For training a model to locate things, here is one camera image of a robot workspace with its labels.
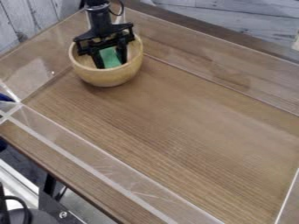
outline black cable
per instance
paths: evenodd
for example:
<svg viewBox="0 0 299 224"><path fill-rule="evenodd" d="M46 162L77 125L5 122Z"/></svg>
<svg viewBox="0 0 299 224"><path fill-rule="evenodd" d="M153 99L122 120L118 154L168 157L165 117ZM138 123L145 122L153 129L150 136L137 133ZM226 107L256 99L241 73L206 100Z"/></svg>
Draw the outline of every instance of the black cable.
<svg viewBox="0 0 299 224"><path fill-rule="evenodd" d="M3 196L3 200L16 200L22 205L22 224L30 224L30 211L24 201L14 196Z"/></svg>
<svg viewBox="0 0 299 224"><path fill-rule="evenodd" d="M124 11L125 11L125 5L124 5L124 3L121 2L121 0L117 0L117 1L118 1L118 3L120 3L120 7L121 7L121 11L120 11L120 13L116 14L110 9L108 9L108 11L109 11L109 13L110 13L112 15L120 17L120 16L122 16Z"/></svg>

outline green object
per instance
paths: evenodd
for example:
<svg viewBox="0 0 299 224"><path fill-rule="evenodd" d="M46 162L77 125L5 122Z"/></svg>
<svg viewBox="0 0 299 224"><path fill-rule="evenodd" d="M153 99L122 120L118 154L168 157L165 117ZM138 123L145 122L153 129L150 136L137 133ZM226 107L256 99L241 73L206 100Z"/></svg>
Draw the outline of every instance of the green object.
<svg viewBox="0 0 299 224"><path fill-rule="evenodd" d="M116 49L113 46L104 50L100 50L98 54L101 56L105 68L121 66L121 62L117 58Z"/></svg>

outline wooden table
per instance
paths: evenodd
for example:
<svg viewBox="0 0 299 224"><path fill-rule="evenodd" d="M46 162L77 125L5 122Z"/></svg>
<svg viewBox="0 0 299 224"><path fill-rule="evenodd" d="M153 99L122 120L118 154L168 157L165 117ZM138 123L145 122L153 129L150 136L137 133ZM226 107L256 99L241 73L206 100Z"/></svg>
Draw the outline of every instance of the wooden table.
<svg viewBox="0 0 299 224"><path fill-rule="evenodd" d="M77 13L0 60L21 101L1 137L118 222L273 223L299 167L297 52L125 4L137 77L81 82L66 54L86 29Z"/></svg>

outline wooden bowl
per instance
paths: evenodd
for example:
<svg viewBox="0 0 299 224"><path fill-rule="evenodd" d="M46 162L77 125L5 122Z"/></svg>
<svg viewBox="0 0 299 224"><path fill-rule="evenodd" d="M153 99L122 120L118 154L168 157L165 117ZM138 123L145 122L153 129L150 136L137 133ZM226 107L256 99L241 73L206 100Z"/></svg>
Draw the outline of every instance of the wooden bowl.
<svg viewBox="0 0 299 224"><path fill-rule="evenodd" d="M121 66L97 69L88 55L78 56L74 43L69 46L69 60L78 77L97 87L114 87L129 81L140 69L144 56L141 39L134 36L134 41L128 44L126 63Z"/></svg>

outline green block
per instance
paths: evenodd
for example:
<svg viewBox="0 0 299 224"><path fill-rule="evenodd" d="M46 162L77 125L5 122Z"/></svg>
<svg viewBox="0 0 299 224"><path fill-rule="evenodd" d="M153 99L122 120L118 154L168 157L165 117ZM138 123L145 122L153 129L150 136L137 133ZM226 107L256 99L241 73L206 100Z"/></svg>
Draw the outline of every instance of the green block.
<svg viewBox="0 0 299 224"><path fill-rule="evenodd" d="M117 58L116 49L113 46L104 50L100 50L98 53L104 61L105 68L121 66L121 62Z"/></svg>

